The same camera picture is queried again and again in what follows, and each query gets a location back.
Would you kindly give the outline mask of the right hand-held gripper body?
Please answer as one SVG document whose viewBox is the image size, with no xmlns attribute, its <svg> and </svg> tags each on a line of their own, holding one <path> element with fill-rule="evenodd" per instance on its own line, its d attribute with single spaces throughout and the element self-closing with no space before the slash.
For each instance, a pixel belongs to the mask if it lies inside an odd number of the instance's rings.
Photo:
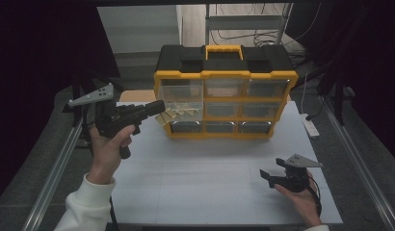
<svg viewBox="0 0 395 231">
<path fill-rule="evenodd" d="M 285 176 L 275 176 L 276 184 L 281 185 L 292 193 L 301 193 L 309 186 L 307 169 L 309 167 L 322 167 L 319 162 L 310 160 L 299 154 L 284 160 Z"/>
</svg>

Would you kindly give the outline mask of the yellow black drawer organizer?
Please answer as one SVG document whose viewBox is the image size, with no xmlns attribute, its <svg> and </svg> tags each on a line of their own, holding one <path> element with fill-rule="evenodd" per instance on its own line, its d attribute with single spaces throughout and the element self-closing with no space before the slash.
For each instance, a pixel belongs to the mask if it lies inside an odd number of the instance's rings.
<svg viewBox="0 0 395 231">
<path fill-rule="evenodd" d="M 154 91 L 165 104 L 203 104 L 201 121 L 163 126 L 173 139 L 268 139 L 298 78 L 281 45 L 165 45 Z"/>
</svg>

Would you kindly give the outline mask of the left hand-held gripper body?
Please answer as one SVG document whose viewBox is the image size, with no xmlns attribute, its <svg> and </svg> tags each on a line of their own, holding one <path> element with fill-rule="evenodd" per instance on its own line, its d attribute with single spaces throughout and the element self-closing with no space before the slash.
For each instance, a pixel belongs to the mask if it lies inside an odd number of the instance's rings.
<svg viewBox="0 0 395 231">
<path fill-rule="evenodd" d="M 91 103 L 82 107 L 81 127 L 90 137 L 90 126 L 94 125 L 99 135 L 113 138 L 121 129 L 128 125 L 135 126 L 135 135 L 140 134 L 140 125 L 147 119 L 145 105 L 121 105 L 112 100 Z"/>
</svg>

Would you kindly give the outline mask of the wooden board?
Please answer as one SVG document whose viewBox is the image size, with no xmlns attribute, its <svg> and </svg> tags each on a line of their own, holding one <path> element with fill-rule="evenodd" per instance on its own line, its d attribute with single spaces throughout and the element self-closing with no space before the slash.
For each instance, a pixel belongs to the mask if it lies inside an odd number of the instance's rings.
<svg viewBox="0 0 395 231">
<path fill-rule="evenodd" d="M 156 96 L 153 90 L 125 90 L 119 98 L 120 102 L 151 102 Z"/>
</svg>

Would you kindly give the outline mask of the person's right hand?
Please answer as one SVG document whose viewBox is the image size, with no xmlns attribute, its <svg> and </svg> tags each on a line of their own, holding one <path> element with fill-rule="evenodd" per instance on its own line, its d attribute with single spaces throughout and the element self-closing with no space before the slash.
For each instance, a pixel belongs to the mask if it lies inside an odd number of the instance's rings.
<svg viewBox="0 0 395 231">
<path fill-rule="evenodd" d="M 307 228 L 313 228 L 323 224 L 318 215 L 316 202 L 310 191 L 290 192 L 278 184 L 275 184 L 275 189 L 291 200 L 295 210 L 301 216 Z"/>
</svg>

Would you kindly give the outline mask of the dark curtain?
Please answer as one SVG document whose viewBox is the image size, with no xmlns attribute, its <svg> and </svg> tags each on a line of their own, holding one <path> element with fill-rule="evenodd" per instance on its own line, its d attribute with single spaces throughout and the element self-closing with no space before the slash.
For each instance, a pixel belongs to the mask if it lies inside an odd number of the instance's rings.
<svg viewBox="0 0 395 231">
<path fill-rule="evenodd" d="M 297 0 L 286 34 L 327 68 L 317 92 L 351 88 L 354 109 L 395 158 L 395 0 Z"/>
<path fill-rule="evenodd" d="M 39 138 L 55 95 L 87 71 L 119 75 L 97 6 L 0 0 L 0 197 Z"/>
</svg>

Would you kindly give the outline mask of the black metal stand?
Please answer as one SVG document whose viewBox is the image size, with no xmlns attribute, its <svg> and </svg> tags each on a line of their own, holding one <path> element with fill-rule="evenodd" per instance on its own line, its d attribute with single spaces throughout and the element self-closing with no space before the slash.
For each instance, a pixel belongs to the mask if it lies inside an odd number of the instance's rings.
<svg viewBox="0 0 395 231">
<path fill-rule="evenodd" d="M 115 90 L 124 91 L 124 86 L 94 70 L 79 69 L 72 76 L 72 98 L 63 108 L 64 113 L 73 113 L 75 127 L 82 117 L 82 107 L 91 103 L 112 100 Z"/>
<path fill-rule="evenodd" d="M 295 88 L 299 86 L 305 87 L 307 82 L 320 77 L 321 80 L 316 87 L 317 94 L 323 98 L 329 97 L 329 94 L 333 92 L 333 115 L 336 121 L 340 125 L 344 125 L 343 119 L 343 101 L 348 99 L 348 96 L 344 93 L 346 88 L 344 83 L 344 75 L 340 73 L 339 67 L 335 61 L 329 61 L 315 70 L 306 72 L 301 77 Z"/>
</svg>

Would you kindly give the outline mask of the grey metal shelf rack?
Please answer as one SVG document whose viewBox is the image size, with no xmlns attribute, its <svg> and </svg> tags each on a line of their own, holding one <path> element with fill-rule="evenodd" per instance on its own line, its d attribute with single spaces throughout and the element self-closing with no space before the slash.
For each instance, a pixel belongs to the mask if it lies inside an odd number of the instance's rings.
<svg viewBox="0 0 395 231">
<path fill-rule="evenodd" d="M 292 3 L 285 3 L 278 15 L 211 15 L 210 5 L 205 5 L 205 43 L 209 43 L 213 30 L 276 30 L 275 44 L 281 44 Z"/>
</svg>

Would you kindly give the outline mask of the white power strip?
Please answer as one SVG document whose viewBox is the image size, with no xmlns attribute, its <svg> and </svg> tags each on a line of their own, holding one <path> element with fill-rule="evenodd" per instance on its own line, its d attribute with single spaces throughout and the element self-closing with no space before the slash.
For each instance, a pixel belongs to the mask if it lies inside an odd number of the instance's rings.
<svg viewBox="0 0 395 231">
<path fill-rule="evenodd" d="M 318 132 L 314 123 L 311 120 L 307 119 L 307 117 L 308 117 L 308 114 L 301 114 L 303 126 L 305 128 L 307 135 L 310 138 L 315 139 L 320 136 L 320 133 Z"/>
</svg>

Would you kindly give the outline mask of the clear plastic drawer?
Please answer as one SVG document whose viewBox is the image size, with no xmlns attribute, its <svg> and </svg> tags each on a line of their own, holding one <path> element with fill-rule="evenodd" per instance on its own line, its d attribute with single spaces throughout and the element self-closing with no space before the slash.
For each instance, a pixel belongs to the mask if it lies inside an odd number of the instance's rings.
<svg viewBox="0 0 395 231">
<path fill-rule="evenodd" d="M 203 104 L 199 102 L 166 103 L 166 110 L 156 119 L 163 123 L 173 121 L 201 121 L 203 119 Z"/>
</svg>

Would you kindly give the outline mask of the aluminium rail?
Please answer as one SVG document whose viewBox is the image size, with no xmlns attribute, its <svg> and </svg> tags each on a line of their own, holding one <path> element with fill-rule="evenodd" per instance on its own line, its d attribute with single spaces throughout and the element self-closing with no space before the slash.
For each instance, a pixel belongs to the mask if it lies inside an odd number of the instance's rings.
<svg viewBox="0 0 395 231">
<path fill-rule="evenodd" d="M 374 179 L 374 176 L 368 169 L 368 166 L 360 156 L 360 152 L 357 149 L 354 141 L 344 125 L 334 115 L 333 106 L 325 96 L 319 97 L 323 104 L 323 111 L 329 117 L 329 121 L 332 127 L 344 146 L 346 153 L 348 154 L 351 163 L 353 164 L 364 188 L 368 192 L 371 200 L 378 211 L 384 226 L 387 231 L 395 231 L 395 212 L 391 207 L 390 202 L 387 200 L 385 194 L 381 190 L 380 186 Z"/>
<path fill-rule="evenodd" d="M 66 211 L 66 197 L 81 184 L 89 168 L 89 150 L 75 147 L 81 120 L 56 109 L 39 137 L 31 168 L 42 170 L 39 189 L 21 231 L 53 231 Z"/>
</svg>

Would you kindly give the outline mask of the person's left hand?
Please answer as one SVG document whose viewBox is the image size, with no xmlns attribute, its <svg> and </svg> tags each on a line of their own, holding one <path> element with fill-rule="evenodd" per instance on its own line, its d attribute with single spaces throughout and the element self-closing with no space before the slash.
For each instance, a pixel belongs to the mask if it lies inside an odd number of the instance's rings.
<svg viewBox="0 0 395 231">
<path fill-rule="evenodd" d="M 99 135 L 97 128 L 90 128 L 92 139 L 92 166 L 87 180 L 96 185 L 108 185 L 118 169 L 121 157 L 120 149 L 127 147 L 131 142 L 131 135 L 135 131 L 134 125 L 121 129 L 113 138 L 108 139 Z"/>
</svg>

